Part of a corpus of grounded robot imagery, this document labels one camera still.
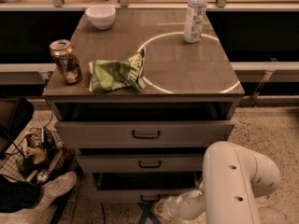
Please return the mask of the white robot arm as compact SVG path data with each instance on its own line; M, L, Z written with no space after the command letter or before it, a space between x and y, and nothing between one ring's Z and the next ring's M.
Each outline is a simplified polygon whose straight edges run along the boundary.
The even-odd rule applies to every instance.
M261 224L255 199L273 193L279 185L280 171L270 158L220 141L204 155L204 188L161 199L154 213L184 220L205 215L207 224Z

